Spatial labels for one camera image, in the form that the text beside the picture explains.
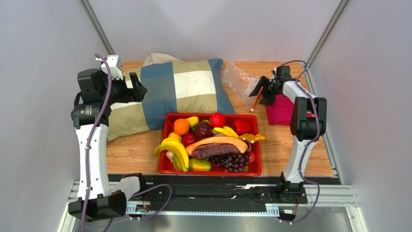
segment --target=grapes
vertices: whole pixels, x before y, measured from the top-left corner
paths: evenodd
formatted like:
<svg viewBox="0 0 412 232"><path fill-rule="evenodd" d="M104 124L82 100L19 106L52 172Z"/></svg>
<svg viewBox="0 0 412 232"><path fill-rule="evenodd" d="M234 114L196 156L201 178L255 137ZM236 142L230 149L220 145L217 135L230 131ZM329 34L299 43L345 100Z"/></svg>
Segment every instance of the grapes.
<svg viewBox="0 0 412 232"><path fill-rule="evenodd" d="M226 154L223 156L212 156L210 161L216 164L217 168L226 168L226 172L242 172L249 165L250 153Z"/></svg>

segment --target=halved papaya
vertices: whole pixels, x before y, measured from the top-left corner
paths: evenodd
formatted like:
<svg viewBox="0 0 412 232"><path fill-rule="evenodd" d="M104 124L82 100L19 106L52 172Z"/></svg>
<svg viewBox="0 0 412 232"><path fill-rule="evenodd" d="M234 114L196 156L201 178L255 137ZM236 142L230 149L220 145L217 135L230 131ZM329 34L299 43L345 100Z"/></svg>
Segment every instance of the halved papaya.
<svg viewBox="0 0 412 232"><path fill-rule="evenodd" d="M204 160L211 156L225 155L228 153L242 154L248 145L242 140L230 136L216 136L202 139L186 147L188 155Z"/></svg>

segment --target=clear plastic bag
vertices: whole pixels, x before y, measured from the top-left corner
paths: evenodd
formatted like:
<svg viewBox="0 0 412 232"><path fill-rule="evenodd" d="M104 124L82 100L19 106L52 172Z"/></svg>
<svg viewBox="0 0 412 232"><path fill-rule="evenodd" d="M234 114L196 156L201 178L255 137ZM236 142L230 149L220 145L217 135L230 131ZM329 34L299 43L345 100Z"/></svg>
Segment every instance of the clear plastic bag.
<svg viewBox="0 0 412 232"><path fill-rule="evenodd" d="M259 78L238 68L233 62L227 64L227 67L221 73L222 85L229 86L235 95L250 109L256 98L249 97L249 94L255 89Z"/></svg>

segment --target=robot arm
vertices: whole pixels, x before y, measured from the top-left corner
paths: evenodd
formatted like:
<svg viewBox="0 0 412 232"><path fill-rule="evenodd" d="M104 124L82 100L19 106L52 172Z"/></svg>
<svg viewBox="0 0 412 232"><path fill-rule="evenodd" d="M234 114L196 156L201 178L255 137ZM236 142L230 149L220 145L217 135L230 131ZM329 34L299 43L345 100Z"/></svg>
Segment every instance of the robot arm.
<svg viewBox="0 0 412 232"><path fill-rule="evenodd" d="M106 59L112 74L111 89L107 89L107 68L102 64L101 71L89 69L78 74L77 80L80 93L77 94L72 111L72 120L80 147L80 186L78 200L69 204L69 213L81 218L83 204L86 199L86 151L89 155L90 188L87 203L86 220L96 221L121 217L125 215L127 200L138 192L141 187L141 174L125 176L113 188L110 187L106 164L106 141L109 131L110 105L114 103L141 102L147 89L139 82L135 73L130 73L132 88L127 88L126 80L121 75L122 62L118 56L108 56ZM109 94L107 107L103 109L105 96ZM86 147L89 134L98 114L103 112L98 126L91 138L90 146Z"/></svg>
<svg viewBox="0 0 412 232"><path fill-rule="evenodd" d="M261 104L273 104L276 95L283 94L294 102L294 109L291 119L291 133L294 136L293 147L289 157L288 164L282 172L279 182L279 195L287 199L293 199L300 196L303 191L303 179L299 173L299 165L301 164L301 172L305 172L306 164L310 156L310 152L316 144L316 141L311 140L316 138L317 126L314 117L307 116L313 114L314 111L318 114L320 136L326 131L326 99L318 98L302 87L300 82L296 82L290 75L289 66L277 67L276 71L272 71L272 78L268 79L262 76L256 88L249 96L256 96L261 87L263 99L259 102ZM313 109L310 102L309 94L314 102L315 109Z"/></svg>

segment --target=red pepper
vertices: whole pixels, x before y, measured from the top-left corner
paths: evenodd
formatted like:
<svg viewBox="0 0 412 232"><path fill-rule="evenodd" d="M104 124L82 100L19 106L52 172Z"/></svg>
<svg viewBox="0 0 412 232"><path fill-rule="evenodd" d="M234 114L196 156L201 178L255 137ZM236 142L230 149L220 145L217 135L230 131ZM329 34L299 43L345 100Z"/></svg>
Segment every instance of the red pepper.
<svg viewBox="0 0 412 232"><path fill-rule="evenodd" d="M235 120L230 126L238 135L242 135L252 130L249 122L243 120Z"/></svg>

